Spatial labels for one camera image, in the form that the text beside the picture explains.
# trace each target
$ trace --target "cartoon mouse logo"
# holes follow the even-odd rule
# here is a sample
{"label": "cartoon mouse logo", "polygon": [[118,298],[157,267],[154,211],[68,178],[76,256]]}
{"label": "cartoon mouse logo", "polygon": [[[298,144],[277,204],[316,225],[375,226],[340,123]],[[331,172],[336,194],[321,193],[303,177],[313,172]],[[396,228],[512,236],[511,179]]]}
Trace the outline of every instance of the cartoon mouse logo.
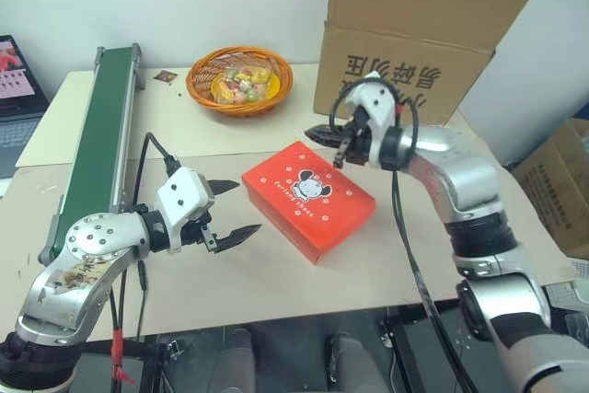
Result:
{"label": "cartoon mouse logo", "polygon": [[312,170],[301,170],[298,174],[300,181],[297,181],[291,189],[298,198],[308,202],[312,198],[327,197],[331,195],[331,186],[323,186],[318,179],[312,179]]}

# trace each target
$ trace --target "green conveyor belt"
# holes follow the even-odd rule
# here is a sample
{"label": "green conveyor belt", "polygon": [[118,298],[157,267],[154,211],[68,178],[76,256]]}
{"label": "green conveyor belt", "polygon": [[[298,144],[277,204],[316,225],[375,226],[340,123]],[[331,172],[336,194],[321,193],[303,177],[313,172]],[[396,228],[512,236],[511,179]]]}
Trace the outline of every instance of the green conveyor belt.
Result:
{"label": "green conveyor belt", "polygon": [[102,53],[55,231],[52,259],[62,251],[65,235],[73,223],[88,214],[111,210],[124,102],[129,76],[133,75],[132,56],[132,47]]}

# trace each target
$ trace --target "laptop keyboard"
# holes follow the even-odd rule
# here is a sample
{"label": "laptop keyboard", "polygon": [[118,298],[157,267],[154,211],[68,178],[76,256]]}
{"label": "laptop keyboard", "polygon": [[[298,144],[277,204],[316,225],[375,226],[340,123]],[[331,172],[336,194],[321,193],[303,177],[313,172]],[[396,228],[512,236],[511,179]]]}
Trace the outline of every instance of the laptop keyboard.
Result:
{"label": "laptop keyboard", "polygon": [[38,124],[38,120],[0,124],[0,147],[24,146]]}

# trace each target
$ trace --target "cardboard box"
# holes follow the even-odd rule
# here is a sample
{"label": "cardboard box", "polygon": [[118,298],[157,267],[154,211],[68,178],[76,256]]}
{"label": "cardboard box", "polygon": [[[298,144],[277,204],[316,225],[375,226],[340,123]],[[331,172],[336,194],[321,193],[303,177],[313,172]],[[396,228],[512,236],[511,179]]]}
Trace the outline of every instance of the cardboard box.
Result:
{"label": "cardboard box", "polygon": [[376,208],[374,198],[301,142],[249,170],[242,180],[251,202],[313,264]]}
{"label": "cardboard box", "polygon": [[589,121],[570,119],[513,175],[542,224],[571,258],[589,260]]}
{"label": "cardboard box", "polygon": [[526,2],[329,0],[315,112],[376,70],[417,102],[421,122],[446,123]]}

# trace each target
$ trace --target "white wall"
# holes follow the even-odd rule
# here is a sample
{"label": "white wall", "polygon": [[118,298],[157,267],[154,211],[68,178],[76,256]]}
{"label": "white wall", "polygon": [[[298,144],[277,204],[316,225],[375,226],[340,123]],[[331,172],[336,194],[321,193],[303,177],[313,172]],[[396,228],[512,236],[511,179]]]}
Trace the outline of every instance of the white wall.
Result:
{"label": "white wall", "polygon": [[[187,66],[219,47],[258,44],[317,62],[328,0],[6,0],[48,95],[90,69],[96,47],[140,43],[146,66]],[[589,0],[531,0],[461,109],[502,162],[520,158],[589,98]]]}

